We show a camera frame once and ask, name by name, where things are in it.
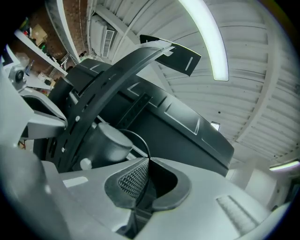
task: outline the metal beam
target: metal beam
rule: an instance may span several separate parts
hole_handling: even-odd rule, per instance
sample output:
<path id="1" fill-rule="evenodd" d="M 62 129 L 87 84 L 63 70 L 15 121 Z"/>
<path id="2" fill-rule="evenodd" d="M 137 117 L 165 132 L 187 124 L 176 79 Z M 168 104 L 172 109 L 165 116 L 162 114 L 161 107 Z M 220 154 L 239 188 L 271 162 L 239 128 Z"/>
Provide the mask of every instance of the metal beam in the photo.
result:
<path id="1" fill-rule="evenodd" d="M 140 39 L 136 34 L 134 34 L 133 31 L 128 30 L 128 26 L 121 21 L 115 14 L 113 14 L 111 11 L 106 9 L 103 5 L 98 4 L 96 6 L 95 12 L 101 16 L 105 21 L 107 21 L 111 26 L 113 26 L 119 34 L 122 36 L 125 35 L 126 39 L 130 41 L 132 46 L 140 44 Z M 170 87 L 169 82 L 165 78 L 163 72 L 159 68 L 156 62 L 153 62 L 149 64 L 150 68 L 154 71 L 156 77 L 161 81 L 164 90 L 167 91 L 168 93 L 174 95 L 173 90 Z"/>
<path id="2" fill-rule="evenodd" d="M 300 148 L 280 157 L 280 158 L 277 158 L 276 160 L 279 162 L 279 163 L 285 163 L 285 162 L 289 162 L 289 161 L 293 161 L 293 160 L 296 160 L 300 158 Z"/>
<path id="3" fill-rule="evenodd" d="M 127 27 L 126 32 L 124 33 L 124 35 L 122 36 L 118 46 L 117 46 L 117 50 L 114 52 L 113 57 L 112 57 L 112 62 L 114 63 L 114 59 L 116 57 L 116 53 L 119 51 L 125 37 L 127 36 L 127 33 L 131 30 L 131 28 L 133 27 L 133 25 L 136 23 L 136 21 L 141 17 L 141 15 L 155 2 L 155 0 L 148 0 L 145 5 L 140 9 L 140 11 L 138 12 L 138 14 L 134 17 L 134 19 L 131 21 L 131 23 L 129 24 L 129 26 Z"/>
<path id="4" fill-rule="evenodd" d="M 254 110 L 251 113 L 250 118 L 238 133 L 238 136 L 235 138 L 236 142 L 240 142 L 245 135 L 251 130 L 253 126 L 257 124 L 257 121 L 260 119 L 264 113 L 269 100 L 272 97 L 272 93 L 276 88 L 276 84 L 279 77 L 280 66 L 280 41 L 278 35 L 275 32 L 276 30 L 267 24 L 267 35 L 268 35 L 268 65 L 264 84 L 262 87 L 261 94 L 258 98 L 258 101 L 254 107 Z"/>

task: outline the air vent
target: air vent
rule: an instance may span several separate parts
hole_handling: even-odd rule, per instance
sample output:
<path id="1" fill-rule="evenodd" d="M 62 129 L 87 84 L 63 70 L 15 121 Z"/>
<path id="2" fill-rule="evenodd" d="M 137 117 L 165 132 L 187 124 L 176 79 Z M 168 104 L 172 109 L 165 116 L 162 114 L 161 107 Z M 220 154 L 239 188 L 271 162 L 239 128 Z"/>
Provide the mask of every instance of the air vent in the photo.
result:
<path id="1" fill-rule="evenodd" d="M 106 30 L 105 33 L 105 40 L 102 48 L 102 56 L 104 58 L 108 57 L 109 48 L 111 47 L 112 41 L 113 41 L 113 30 Z"/>
<path id="2" fill-rule="evenodd" d="M 231 196 L 216 199 L 241 236 L 258 226 L 258 222 Z"/>

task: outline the shelf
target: shelf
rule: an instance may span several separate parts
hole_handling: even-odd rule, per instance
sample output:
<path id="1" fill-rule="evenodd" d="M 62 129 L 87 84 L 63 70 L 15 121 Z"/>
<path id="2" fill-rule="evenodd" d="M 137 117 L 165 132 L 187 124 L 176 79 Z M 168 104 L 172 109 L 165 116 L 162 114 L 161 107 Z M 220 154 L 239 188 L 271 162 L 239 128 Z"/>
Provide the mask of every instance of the shelf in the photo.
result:
<path id="1" fill-rule="evenodd" d="M 24 78 L 26 79 L 26 84 L 28 87 L 32 88 L 41 88 L 41 89 L 46 89 L 50 90 L 51 86 L 48 86 L 45 84 L 42 80 L 38 78 L 38 74 L 30 71 L 30 75 L 27 76 L 26 74 L 24 75 Z"/>
<path id="2" fill-rule="evenodd" d="M 68 73 L 63 70 L 58 63 L 52 61 L 41 49 L 39 49 L 28 37 L 26 37 L 20 30 L 15 31 L 15 36 L 20 39 L 26 46 L 28 46 L 32 51 L 34 51 L 37 55 L 39 55 L 42 59 L 47 61 L 57 70 L 59 70 L 63 75 L 67 75 Z"/>

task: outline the fluorescent light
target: fluorescent light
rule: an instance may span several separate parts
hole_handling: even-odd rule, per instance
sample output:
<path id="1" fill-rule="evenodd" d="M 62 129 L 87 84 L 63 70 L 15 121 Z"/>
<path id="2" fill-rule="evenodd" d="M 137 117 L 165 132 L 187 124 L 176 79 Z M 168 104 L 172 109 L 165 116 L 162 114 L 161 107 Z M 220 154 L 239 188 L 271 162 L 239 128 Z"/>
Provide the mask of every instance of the fluorescent light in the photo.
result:
<path id="1" fill-rule="evenodd" d="M 217 23 L 203 0 L 179 0 L 197 25 L 205 42 L 217 81 L 228 81 L 228 63 L 224 42 Z"/>
<path id="2" fill-rule="evenodd" d="M 292 162 L 289 162 L 286 164 L 270 167 L 270 170 L 271 171 L 279 171 L 279 170 L 283 170 L 283 169 L 287 169 L 287 168 L 293 168 L 295 166 L 298 166 L 299 164 L 300 164 L 299 161 L 292 161 Z"/>
<path id="3" fill-rule="evenodd" d="M 211 122 L 211 125 L 218 131 L 220 128 L 220 124 L 217 122 Z"/>

